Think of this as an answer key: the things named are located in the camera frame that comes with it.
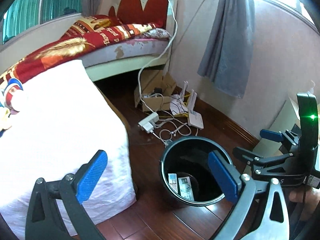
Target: feather pattern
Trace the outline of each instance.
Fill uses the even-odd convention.
[[[82,37],[62,41],[41,51],[37,56],[35,56],[35,59],[53,56],[72,57],[84,51],[86,45],[90,45],[95,48],[93,44],[88,43],[87,40]]]

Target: wall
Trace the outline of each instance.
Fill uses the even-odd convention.
[[[8,67],[17,63],[31,52],[59,39],[78,18],[79,15],[65,17],[26,33],[0,52],[0,73],[3,73]]]
[[[172,67],[172,75],[179,84],[188,80],[201,99],[259,138],[260,130],[269,128],[277,117],[287,95],[295,99],[296,93],[312,87],[313,80],[317,84],[314,93],[320,97],[320,37],[279,7],[263,0],[255,0],[255,7],[253,58],[243,99],[217,91],[196,74],[202,55],[196,54],[197,59],[189,65],[192,57],[183,52],[192,51],[187,42],[180,48],[181,60]]]
[[[202,0],[178,0],[179,31],[173,43],[170,73],[179,86],[189,89],[259,138],[277,117],[289,95],[306,92],[317,85],[320,97],[320,37],[310,27],[279,7],[255,0],[256,31],[252,66],[243,99],[230,97],[197,74],[218,0],[206,0],[177,47],[182,34]]]

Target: power strip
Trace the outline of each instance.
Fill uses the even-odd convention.
[[[147,133],[151,133],[154,130],[153,125],[151,122],[156,123],[159,121],[159,115],[157,113],[152,113],[148,115],[145,119],[142,119],[138,123],[138,127],[141,128],[141,130],[146,131]]]

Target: white cable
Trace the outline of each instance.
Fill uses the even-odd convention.
[[[145,64],[145,65],[140,69],[139,74],[138,74],[138,86],[139,86],[140,99],[141,99],[142,103],[144,103],[145,106],[146,106],[151,112],[153,112],[153,113],[154,113],[155,111],[153,111],[153,110],[143,101],[143,99],[142,99],[142,88],[141,88],[140,76],[141,76],[142,71],[143,71],[146,67],[148,67],[152,62],[160,59],[160,58],[167,52],[167,50],[168,50],[169,47],[171,46],[174,38],[177,36],[177,32],[178,32],[178,22],[177,22],[177,20],[176,20],[176,18],[175,18],[175,16],[174,16],[174,11],[173,11],[172,5],[171,5],[171,3],[170,3],[170,0],[168,0],[168,3],[169,3],[169,6],[170,6],[170,8],[171,8],[171,11],[172,11],[172,17],[173,17],[173,19],[174,19],[174,21],[175,21],[175,24],[176,24],[176,28],[175,28],[174,34],[173,34],[172,38],[170,39],[168,46],[164,49],[164,51],[163,51],[158,57],[150,60],[147,64]]]
[[[174,131],[169,131],[169,130],[167,130],[167,129],[161,130],[160,133],[159,133],[159,137],[160,137],[161,140],[163,140],[162,137],[161,137],[161,134],[162,134],[163,131],[168,131],[168,132],[171,133],[171,138],[170,138],[170,140],[172,139],[172,136],[176,136],[177,132],[178,132],[181,136],[189,136],[189,135],[191,135],[192,131],[191,131],[191,128],[188,126],[188,123],[187,123],[187,122],[183,123],[183,122],[181,122],[179,119],[175,118],[171,113],[169,113],[169,112],[167,112],[167,111],[163,111],[163,112],[169,114],[170,116],[172,116],[172,118],[160,120],[160,121],[162,121],[162,123],[160,123],[160,124],[155,124],[155,128],[156,128],[156,129],[157,129],[157,128],[161,128],[165,123],[168,123],[168,122],[169,122],[169,123],[172,123],[172,124],[175,126],[176,129],[175,129]],[[179,127],[177,127],[177,125],[173,122],[173,120],[176,120],[177,122],[181,123],[181,125],[180,125]],[[182,127],[184,127],[184,126],[186,126],[186,127],[189,129],[189,133],[183,134],[183,133],[180,132],[180,129],[181,129]]]
[[[163,129],[163,130],[160,131],[159,137],[160,137],[161,140],[164,140],[164,139],[161,137],[162,132],[169,132],[169,134],[170,134],[170,138],[167,139],[166,141],[171,141],[171,140],[172,140],[172,132],[169,131],[168,129]]]
[[[161,137],[157,136],[154,132],[152,132],[152,134],[153,134],[155,137],[157,137],[160,141],[162,141],[163,144],[164,144],[166,147],[169,145],[169,143],[172,142],[171,139],[169,139],[169,140],[162,140]]]

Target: toy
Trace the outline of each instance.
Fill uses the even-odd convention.
[[[21,82],[11,78],[4,90],[0,91],[0,137],[12,126],[11,114],[17,114],[27,100]]]

